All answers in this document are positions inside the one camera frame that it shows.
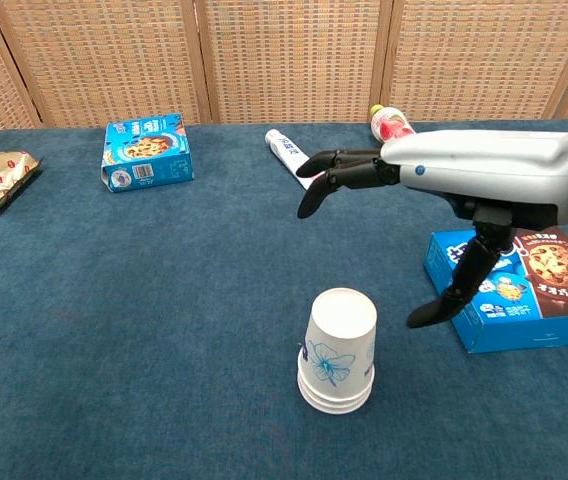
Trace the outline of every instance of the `yellow bottle cap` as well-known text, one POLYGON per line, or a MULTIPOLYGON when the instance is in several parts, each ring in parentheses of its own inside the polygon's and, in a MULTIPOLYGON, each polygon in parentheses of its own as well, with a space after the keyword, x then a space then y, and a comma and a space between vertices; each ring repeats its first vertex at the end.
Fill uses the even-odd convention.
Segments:
POLYGON ((377 112, 379 112, 383 108, 384 108, 384 105, 380 105, 379 103, 377 105, 373 105, 371 107, 371 116, 375 115, 377 112))

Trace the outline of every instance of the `blue snack box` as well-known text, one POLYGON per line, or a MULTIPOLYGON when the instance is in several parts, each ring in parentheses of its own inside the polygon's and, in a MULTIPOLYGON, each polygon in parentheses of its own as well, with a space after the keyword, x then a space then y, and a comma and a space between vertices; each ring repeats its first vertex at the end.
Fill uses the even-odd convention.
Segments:
POLYGON ((111 192, 193 180, 182 115, 109 123, 101 173, 111 192))
MULTIPOLYGON (((431 235, 424 265, 438 293, 474 235, 431 235)), ((453 325, 469 353, 568 345, 568 235, 519 230, 453 325)))

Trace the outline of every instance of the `table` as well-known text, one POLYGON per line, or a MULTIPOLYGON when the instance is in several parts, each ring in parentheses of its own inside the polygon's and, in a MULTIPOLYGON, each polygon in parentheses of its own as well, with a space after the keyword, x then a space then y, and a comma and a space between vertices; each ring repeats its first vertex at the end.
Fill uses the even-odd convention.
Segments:
MULTIPOLYGON (((332 195, 264 143, 370 147, 367 125, 187 127, 195 180, 110 193, 102 129, 0 132, 43 159, 0 214, 0 479, 568 479, 568 347, 467 354, 434 295, 429 234, 469 228, 402 186, 332 195), (296 385, 310 306, 336 286, 378 310, 357 412, 296 385)), ((568 120, 416 124, 568 130, 568 120)))

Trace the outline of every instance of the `white paper cup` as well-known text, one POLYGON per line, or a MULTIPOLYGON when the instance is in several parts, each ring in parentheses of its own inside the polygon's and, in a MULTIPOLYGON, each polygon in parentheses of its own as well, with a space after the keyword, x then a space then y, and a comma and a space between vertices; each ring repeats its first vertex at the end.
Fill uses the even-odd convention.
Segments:
POLYGON ((356 290, 333 288, 315 299, 297 359, 297 384, 309 404, 340 414, 366 401, 375 377, 376 322, 375 305, 356 290))

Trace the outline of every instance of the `robotic hand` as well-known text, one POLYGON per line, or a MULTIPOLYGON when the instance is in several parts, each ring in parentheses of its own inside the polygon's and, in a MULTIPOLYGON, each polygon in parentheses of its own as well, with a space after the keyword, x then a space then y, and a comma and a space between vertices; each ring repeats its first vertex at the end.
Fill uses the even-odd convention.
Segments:
POLYGON ((323 151, 297 175, 313 177, 297 215, 312 215, 339 187, 403 183, 438 195, 455 215, 472 220, 476 236, 453 272, 451 285, 408 317, 411 328, 453 318, 471 301, 514 228, 568 224, 568 133, 440 130, 406 136, 381 150, 323 151))

